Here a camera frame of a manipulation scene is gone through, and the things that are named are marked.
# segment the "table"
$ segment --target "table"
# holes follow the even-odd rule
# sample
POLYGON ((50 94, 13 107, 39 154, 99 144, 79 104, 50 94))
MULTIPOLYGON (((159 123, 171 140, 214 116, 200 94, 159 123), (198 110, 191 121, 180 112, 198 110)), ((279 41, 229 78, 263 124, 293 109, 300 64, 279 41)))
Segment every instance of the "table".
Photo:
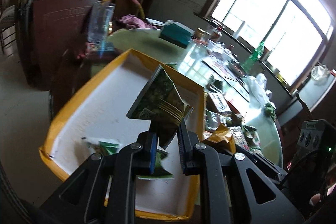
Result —
MULTIPOLYGON (((159 38, 157 29, 118 30, 107 38, 115 46, 114 52, 90 53, 88 58, 77 60, 73 50, 67 50, 60 61, 58 72, 53 77, 50 90, 49 110, 50 119, 66 104, 66 102, 90 78, 97 74, 105 65, 122 52, 133 48, 145 53, 162 63, 175 63, 178 72, 205 87, 211 75, 223 80, 217 73, 202 62, 204 49, 197 43, 190 43, 186 49, 159 38)), ((237 82, 229 83, 224 79, 223 91, 226 99, 244 115, 248 109, 248 100, 233 86, 237 82)))

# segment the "screw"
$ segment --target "screw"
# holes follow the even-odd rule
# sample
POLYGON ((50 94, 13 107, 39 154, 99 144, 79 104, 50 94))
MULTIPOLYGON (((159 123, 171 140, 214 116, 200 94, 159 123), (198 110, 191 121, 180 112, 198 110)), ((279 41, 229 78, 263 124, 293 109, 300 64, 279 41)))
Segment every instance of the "screw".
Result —
POLYGON ((94 153, 91 155, 91 160, 100 160, 101 154, 100 153, 94 153))
POLYGON ((195 144, 195 148, 197 150, 203 150, 203 149, 206 148, 206 145, 204 143, 197 143, 197 144, 195 144))
POLYGON ((243 153, 236 153, 235 158, 237 160, 243 160, 243 159, 245 159, 245 155, 243 153))
POLYGON ((141 148, 141 144, 139 144, 139 143, 132 143, 131 144, 131 148, 132 149, 140 149, 141 148))

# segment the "cardboard tray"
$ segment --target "cardboard tray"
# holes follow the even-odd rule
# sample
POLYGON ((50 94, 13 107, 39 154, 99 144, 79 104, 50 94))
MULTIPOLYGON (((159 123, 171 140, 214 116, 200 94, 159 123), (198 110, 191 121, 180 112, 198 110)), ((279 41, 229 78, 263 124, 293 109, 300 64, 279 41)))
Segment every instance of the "cardboard tray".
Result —
MULTIPOLYGON (((149 56, 128 50, 83 86, 55 117, 40 147, 44 163, 62 180, 90 156, 82 137, 113 139, 124 147, 137 140, 150 121, 129 119, 126 113, 161 64, 182 99, 194 108, 187 129, 202 139, 205 100, 203 87, 149 56)), ((199 188, 198 176, 185 176, 179 160, 177 136, 166 150, 163 167, 174 175, 169 181, 136 181, 136 216, 165 221, 192 216, 199 188)))

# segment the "floor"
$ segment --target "floor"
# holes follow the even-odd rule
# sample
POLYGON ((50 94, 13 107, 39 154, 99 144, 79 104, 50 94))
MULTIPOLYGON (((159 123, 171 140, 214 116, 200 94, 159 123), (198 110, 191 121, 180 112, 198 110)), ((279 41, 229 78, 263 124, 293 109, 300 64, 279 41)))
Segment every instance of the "floor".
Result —
POLYGON ((48 128, 48 92, 28 86, 17 54, 0 53, 0 160, 18 196, 36 206, 61 184, 39 156, 48 128))

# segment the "black cable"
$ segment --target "black cable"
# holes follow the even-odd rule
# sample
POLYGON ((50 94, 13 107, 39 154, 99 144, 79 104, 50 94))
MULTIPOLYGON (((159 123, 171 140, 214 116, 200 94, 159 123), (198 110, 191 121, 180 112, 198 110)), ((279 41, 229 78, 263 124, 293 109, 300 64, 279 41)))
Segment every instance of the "black cable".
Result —
POLYGON ((292 167, 290 168, 290 170, 288 171, 287 175, 285 175, 285 177, 283 178, 283 180, 280 182, 279 187, 283 186, 283 184, 285 183, 285 181, 288 179, 289 175, 291 173, 293 173, 293 171, 301 164, 301 162, 303 162, 303 160, 307 159, 308 157, 310 157, 311 155, 314 155, 318 152, 322 151, 321 149, 317 149, 314 151, 310 151, 308 154, 305 154, 301 159, 298 160, 298 162, 292 167))

